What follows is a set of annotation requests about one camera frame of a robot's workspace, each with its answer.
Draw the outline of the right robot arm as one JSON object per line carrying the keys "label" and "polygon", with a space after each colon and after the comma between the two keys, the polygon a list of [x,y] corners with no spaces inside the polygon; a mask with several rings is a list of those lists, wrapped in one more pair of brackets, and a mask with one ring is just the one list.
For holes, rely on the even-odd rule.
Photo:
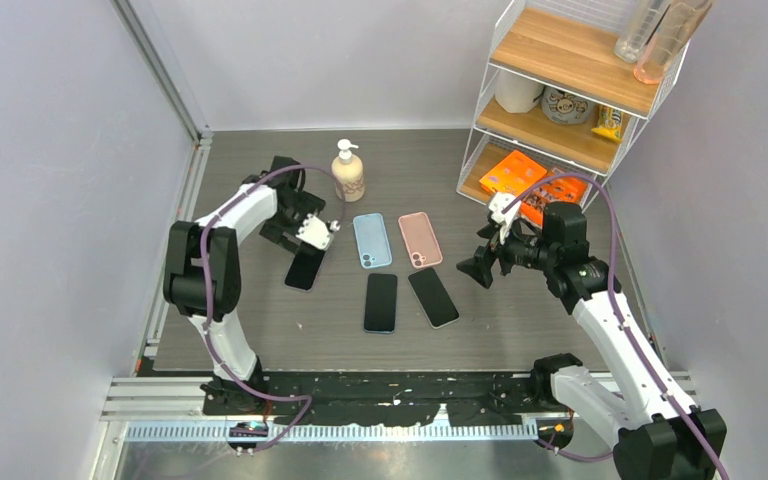
{"label": "right robot arm", "polygon": [[630,310],[610,264],[591,255],[587,219],[576,203],[553,202],[540,229],[520,216],[509,194],[489,201],[486,245],[458,263],[485,288],[491,269],[537,270],[547,288],[586,332],[618,389],[597,381],[572,354],[535,361],[531,397],[544,410],[565,406],[610,448],[623,479],[725,478],[719,455],[727,426],[715,409],[702,409],[654,353]]}

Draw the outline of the light blue phone case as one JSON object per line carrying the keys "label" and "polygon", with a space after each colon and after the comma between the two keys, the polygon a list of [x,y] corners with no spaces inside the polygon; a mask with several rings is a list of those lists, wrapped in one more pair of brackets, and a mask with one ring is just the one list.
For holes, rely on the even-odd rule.
{"label": "light blue phone case", "polygon": [[352,226],[361,266],[364,269],[389,266],[393,258],[383,216],[380,213],[358,215],[353,218]]}

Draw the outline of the dark phone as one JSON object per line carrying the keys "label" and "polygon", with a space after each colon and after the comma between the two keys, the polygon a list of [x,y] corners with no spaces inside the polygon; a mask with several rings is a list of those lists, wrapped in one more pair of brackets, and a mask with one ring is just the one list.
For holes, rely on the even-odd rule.
{"label": "dark phone", "polygon": [[318,278],[326,252],[313,247],[300,247],[285,275],[284,285],[295,290],[310,291]]}

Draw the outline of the pink phone case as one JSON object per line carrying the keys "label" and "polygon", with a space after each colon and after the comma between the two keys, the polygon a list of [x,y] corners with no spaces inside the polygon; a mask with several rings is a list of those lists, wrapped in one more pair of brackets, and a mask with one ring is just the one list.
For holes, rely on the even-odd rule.
{"label": "pink phone case", "polygon": [[425,212],[415,212],[398,218],[398,225],[411,265],[415,269],[439,265],[443,254]]}

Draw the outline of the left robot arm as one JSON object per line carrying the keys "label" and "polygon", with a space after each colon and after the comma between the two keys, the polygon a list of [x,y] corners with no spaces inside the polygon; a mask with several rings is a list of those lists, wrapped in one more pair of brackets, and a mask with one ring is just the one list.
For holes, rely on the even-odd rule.
{"label": "left robot arm", "polygon": [[253,232],[301,257],[321,259],[338,222],[325,222],[326,203],[304,189],[308,167],[277,156],[269,170],[246,177],[216,210],[169,230],[162,293],[197,329],[211,358],[211,387],[228,391],[240,412],[266,400],[262,367],[246,340],[237,306],[242,293],[239,246]]}

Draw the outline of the black smartphone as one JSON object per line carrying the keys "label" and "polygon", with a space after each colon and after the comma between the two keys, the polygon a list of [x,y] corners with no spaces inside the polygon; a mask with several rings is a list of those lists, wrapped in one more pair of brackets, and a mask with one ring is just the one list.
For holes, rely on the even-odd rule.
{"label": "black smartphone", "polygon": [[410,274],[408,281],[432,328],[439,329],[459,319],[459,311],[433,268]]}

